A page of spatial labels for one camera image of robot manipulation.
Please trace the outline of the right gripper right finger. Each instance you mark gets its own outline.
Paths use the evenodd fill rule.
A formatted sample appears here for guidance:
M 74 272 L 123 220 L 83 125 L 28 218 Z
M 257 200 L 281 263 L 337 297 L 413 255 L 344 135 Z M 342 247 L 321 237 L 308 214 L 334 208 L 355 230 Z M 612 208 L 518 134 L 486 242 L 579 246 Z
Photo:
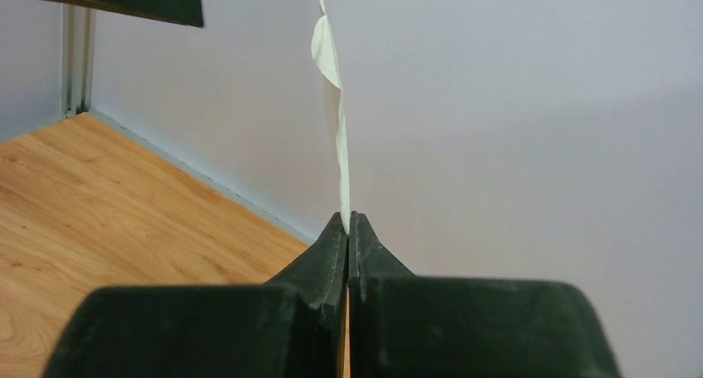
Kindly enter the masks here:
M 353 212 L 354 377 L 618 377 L 584 293 L 557 281 L 414 274 Z

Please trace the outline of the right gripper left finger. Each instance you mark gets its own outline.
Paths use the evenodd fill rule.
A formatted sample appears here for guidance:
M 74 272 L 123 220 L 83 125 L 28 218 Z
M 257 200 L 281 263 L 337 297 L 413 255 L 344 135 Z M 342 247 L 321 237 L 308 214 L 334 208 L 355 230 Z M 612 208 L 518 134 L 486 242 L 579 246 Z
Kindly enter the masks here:
M 85 297 L 46 377 L 340 377 L 347 245 L 333 215 L 261 284 L 106 286 Z

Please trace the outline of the single white paper filter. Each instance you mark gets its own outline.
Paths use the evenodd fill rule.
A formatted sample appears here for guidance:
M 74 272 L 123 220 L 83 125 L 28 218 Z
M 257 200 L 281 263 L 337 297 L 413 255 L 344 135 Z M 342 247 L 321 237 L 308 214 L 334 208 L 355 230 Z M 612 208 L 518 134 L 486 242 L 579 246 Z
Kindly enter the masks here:
M 319 18 L 313 28 L 310 50 L 313 61 L 324 78 L 324 106 L 333 125 L 332 134 L 338 166 L 339 212 L 343 229 L 349 235 L 352 208 L 345 94 L 341 82 L 337 48 L 324 0 L 318 0 L 318 8 Z

